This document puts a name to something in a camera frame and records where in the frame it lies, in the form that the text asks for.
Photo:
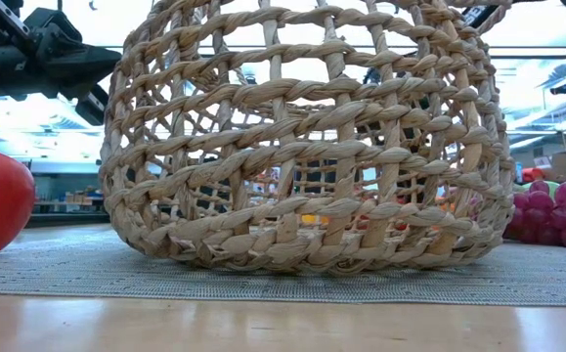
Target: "wooden surface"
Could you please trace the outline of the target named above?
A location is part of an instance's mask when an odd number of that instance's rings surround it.
[[[17,241],[105,231],[27,231]],[[0,351],[566,351],[566,308],[0,296]]]

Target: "gray mat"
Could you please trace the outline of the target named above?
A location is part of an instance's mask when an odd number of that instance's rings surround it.
[[[150,259],[100,233],[11,244],[0,252],[0,293],[566,306],[566,249],[505,244],[467,267],[334,278],[198,270]]]

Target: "cardboard box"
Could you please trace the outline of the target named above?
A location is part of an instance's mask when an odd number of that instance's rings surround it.
[[[74,203],[81,204],[85,200],[85,195],[76,193],[74,195]]]
[[[566,152],[550,156],[541,156],[534,159],[535,166],[539,168],[548,181],[566,181]]]

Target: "wicker basket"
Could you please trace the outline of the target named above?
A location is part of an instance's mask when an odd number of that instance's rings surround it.
[[[476,30],[443,0],[390,1],[414,24],[375,2],[224,14],[228,0],[157,1],[111,79],[101,179],[119,236],[199,266],[335,274],[466,264],[500,244],[513,161],[479,30],[506,6]],[[281,44],[297,24],[322,27],[324,42]],[[266,48],[229,51],[225,37],[249,25]],[[375,54],[338,37],[343,25],[368,29]],[[416,53],[390,50],[385,30]],[[283,78],[300,58],[329,81]],[[268,61],[268,81],[243,76]],[[380,78],[363,84],[346,66]]]

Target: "black machinery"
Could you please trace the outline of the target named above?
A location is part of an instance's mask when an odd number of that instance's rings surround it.
[[[98,82],[119,53],[83,44],[61,11],[38,8],[20,19],[23,0],[0,0],[0,97],[23,101],[28,94],[77,99],[76,112],[102,125],[109,96]]]

